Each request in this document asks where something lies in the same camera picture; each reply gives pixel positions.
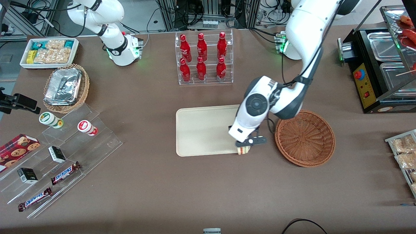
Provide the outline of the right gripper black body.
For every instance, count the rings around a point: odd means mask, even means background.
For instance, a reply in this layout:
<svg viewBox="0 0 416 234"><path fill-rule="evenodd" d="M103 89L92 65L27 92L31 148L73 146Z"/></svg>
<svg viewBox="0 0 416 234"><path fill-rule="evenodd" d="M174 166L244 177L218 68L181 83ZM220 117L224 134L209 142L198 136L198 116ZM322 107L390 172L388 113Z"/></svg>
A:
<svg viewBox="0 0 416 234"><path fill-rule="evenodd" d="M15 96L4 94L4 90L4 87L0 88L0 111L4 114L10 114L11 110L15 107Z"/></svg>

